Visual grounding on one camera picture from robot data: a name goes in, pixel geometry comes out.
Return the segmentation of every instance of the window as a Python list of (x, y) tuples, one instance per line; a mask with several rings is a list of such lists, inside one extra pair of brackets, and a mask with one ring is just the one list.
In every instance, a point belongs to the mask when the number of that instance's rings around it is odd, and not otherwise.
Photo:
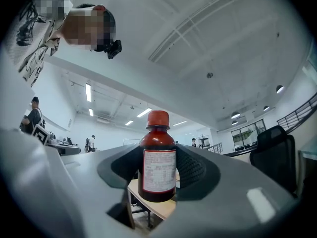
[(265, 131), (263, 119), (231, 132), (236, 151), (248, 149), (258, 143), (258, 135)]

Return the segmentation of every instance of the person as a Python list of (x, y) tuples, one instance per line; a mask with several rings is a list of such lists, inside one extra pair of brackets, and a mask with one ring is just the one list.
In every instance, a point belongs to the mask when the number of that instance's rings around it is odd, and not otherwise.
[(88, 150), (88, 152), (92, 152), (94, 148), (95, 148), (95, 135), (92, 135), (91, 138), (89, 139), (89, 150)]
[(32, 110), (29, 115), (22, 120), (22, 131), (27, 134), (32, 134), (35, 125), (40, 124), (42, 120), (42, 112), (39, 109), (39, 98), (34, 97), (31, 102)]
[(115, 38), (115, 20), (102, 4), (72, 8), (69, 0), (27, 0), (4, 39), (17, 71), (31, 87), (63, 38), (67, 44), (104, 51)]
[(193, 143), (192, 143), (192, 146), (196, 147), (196, 143), (195, 143), (195, 142), (196, 142), (196, 139), (192, 138), (192, 142), (193, 142)]

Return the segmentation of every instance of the wooden desk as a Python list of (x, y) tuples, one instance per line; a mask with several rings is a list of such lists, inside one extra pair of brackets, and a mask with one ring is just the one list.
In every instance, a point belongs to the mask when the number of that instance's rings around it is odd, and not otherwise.
[(134, 179), (130, 182), (128, 190), (151, 212), (165, 220), (175, 210), (176, 202), (169, 200), (162, 203), (153, 203), (144, 200), (138, 193), (138, 179)]

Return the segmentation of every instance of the bottle label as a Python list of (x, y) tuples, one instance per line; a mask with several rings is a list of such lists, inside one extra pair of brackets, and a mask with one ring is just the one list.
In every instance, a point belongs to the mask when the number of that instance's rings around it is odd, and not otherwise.
[(143, 152), (143, 190), (165, 193), (176, 186), (176, 150)]

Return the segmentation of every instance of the patterned shirt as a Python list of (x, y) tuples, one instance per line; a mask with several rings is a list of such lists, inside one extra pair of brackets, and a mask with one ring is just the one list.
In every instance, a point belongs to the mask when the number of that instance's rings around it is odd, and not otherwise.
[(72, 4), (68, 0), (28, 0), (14, 19), (4, 47), (20, 75), (32, 87), (43, 69), (44, 55), (58, 49), (59, 39), (51, 40)]

